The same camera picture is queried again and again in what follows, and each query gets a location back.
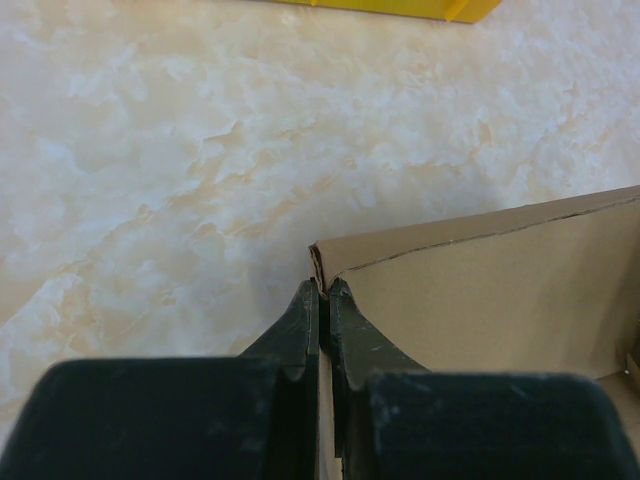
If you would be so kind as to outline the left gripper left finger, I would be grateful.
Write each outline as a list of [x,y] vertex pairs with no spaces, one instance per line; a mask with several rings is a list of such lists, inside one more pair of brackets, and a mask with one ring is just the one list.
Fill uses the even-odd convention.
[[235,357],[71,360],[37,382],[5,479],[314,479],[319,294]]

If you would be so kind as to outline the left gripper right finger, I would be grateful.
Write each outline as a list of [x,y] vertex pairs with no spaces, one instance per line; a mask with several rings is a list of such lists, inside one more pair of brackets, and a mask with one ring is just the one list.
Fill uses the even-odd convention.
[[629,385],[572,374],[435,373],[327,300],[334,452],[347,479],[635,479]]

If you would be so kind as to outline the brown cardboard box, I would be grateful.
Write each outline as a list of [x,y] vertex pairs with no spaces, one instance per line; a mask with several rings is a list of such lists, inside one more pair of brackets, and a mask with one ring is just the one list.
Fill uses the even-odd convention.
[[310,249],[323,297],[435,373],[624,380],[639,459],[639,191],[353,235]]

